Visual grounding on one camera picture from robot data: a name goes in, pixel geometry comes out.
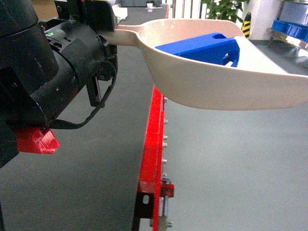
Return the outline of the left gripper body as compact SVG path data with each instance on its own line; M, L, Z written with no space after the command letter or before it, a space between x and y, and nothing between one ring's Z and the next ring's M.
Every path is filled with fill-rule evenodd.
M63 20L78 21L95 31L114 31L117 17L107 0L56 0L58 16Z

